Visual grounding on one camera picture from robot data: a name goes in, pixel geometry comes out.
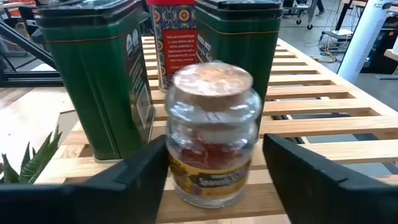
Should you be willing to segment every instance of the cork lid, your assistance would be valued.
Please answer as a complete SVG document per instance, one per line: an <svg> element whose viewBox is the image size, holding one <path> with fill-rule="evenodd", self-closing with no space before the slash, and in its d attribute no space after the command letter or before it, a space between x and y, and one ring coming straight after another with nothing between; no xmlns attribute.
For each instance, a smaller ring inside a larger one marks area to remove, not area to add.
<svg viewBox="0 0 398 224"><path fill-rule="evenodd" d="M253 79L237 66L210 62L182 68L173 81L180 97L204 110L220 111L244 101Z"/></svg>

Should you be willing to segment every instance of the table leg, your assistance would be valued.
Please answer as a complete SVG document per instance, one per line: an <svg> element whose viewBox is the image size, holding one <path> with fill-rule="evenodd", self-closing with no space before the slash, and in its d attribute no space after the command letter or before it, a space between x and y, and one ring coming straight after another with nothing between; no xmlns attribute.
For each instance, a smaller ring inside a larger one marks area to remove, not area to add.
<svg viewBox="0 0 398 224"><path fill-rule="evenodd" d="M340 30L341 25L343 24L344 17L346 16L347 10L349 9L349 4L344 4L343 9L341 10L341 14L338 18L336 29Z"/></svg>
<svg viewBox="0 0 398 224"><path fill-rule="evenodd" d="M310 13L308 14L308 26L311 27L313 15L315 14L315 8L317 7L318 0L312 0Z"/></svg>
<svg viewBox="0 0 398 224"><path fill-rule="evenodd" d="M4 8L4 12L6 13L8 19L11 19L11 14L10 14L10 12L8 11L8 8Z"/></svg>

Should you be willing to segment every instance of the green leaf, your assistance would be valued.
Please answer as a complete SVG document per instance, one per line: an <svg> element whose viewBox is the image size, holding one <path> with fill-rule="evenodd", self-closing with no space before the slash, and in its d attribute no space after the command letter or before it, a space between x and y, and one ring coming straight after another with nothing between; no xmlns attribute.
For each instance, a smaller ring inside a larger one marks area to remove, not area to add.
<svg viewBox="0 0 398 224"><path fill-rule="evenodd" d="M2 161L4 163L4 183L6 184L18 184L19 183L19 175L18 173L11 167L8 162L7 156L5 154L1 154Z"/></svg>
<svg viewBox="0 0 398 224"><path fill-rule="evenodd" d="M24 166L30 161L30 142L27 143L26 150L25 150L25 155L24 158L22 159L21 163L21 169L24 168Z"/></svg>
<svg viewBox="0 0 398 224"><path fill-rule="evenodd" d="M21 169L21 174L19 176L19 181L21 183L27 183L30 178L38 171L40 165L42 163L42 159L44 155L46 155L49 144L50 138L52 133L50 133L47 138L44 140L43 145L40 147L37 154Z"/></svg>
<svg viewBox="0 0 398 224"><path fill-rule="evenodd" d="M35 179L31 180L31 178L33 178L33 176L36 176L35 178L37 178L41 174L44 167L50 162L51 158L57 151L60 137L61 134L54 136L54 140L50 142L47 147L40 148L36 156L31 159L28 164L26 164L26 166L21 170L20 179L23 180L24 183L34 181Z"/></svg>
<svg viewBox="0 0 398 224"><path fill-rule="evenodd" d="M57 127L55 128L54 139L59 135L59 132L60 132L60 125L58 124Z"/></svg>
<svg viewBox="0 0 398 224"><path fill-rule="evenodd" d="M44 165L40 165L39 169L37 170L37 172L30 178L30 180L27 182L28 184L34 184L35 181L37 180L37 178L39 177L39 175L42 173L42 171L44 170Z"/></svg>

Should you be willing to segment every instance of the black metal frame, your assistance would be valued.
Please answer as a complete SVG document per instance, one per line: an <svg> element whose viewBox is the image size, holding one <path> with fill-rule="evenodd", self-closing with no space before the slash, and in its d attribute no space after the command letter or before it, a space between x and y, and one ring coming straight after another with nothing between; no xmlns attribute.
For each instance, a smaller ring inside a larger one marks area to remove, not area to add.
<svg viewBox="0 0 398 224"><path fill-rule="evenodd" d="M18 31L0 21L0 34L22 47L47 65L55 67L52 56L38 45L26 39ZM59 72L8 72L0 70L0 87L37 87L37 86L63 86Z"/></svg>

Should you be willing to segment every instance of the gray floor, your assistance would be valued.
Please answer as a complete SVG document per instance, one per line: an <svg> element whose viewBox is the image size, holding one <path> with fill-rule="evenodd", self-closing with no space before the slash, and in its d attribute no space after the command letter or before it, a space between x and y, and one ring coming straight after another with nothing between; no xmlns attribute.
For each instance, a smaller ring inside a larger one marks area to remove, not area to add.
<svg viewBox="0 0 398 224"><path fill-rule="evenodd" d="M293 45L295 48L301 50L308 56L318 57L322 60L330 60L330 58L320 55L320 51L318 49L318 40L323 30L329 31L331 28L334 28L333 19L336 16L338 3L335 3L332 0L323 0L322 2L326 9L326 13L322 14L321 16L314 16L312 21L312 30L307 30L306 28L308 19L307 15L303 15L301 17L302 23L300 25L296 24L296 16L290 16L283 19L282 26L279 32L279 38ZM353 15L354 12L351 12L350 10L347 12L342 29L355 29L356 24L358 23L358 18L354 17ZM337 58L343 58L343 54L339 54ZM338 67L340 66L339 62L322 64L334 72L337 72ZM398 100L396 100L396 97L398 97L398 80L377 80L374 78L374 75L375 74L360 74L357 82L355 83L356 86L360 87L362 90L366 91L383 103L389 105L391 108L398 110ZM309 117L311 116L294 116L295 119L303 119ZM309 137L308 140L311 143L341 142L357 141L357 138L353 135L336 135L314 136ZM353 164L348 165L348 167L371 176L383 176L391 174L391 172L380 163Z"/></svg>

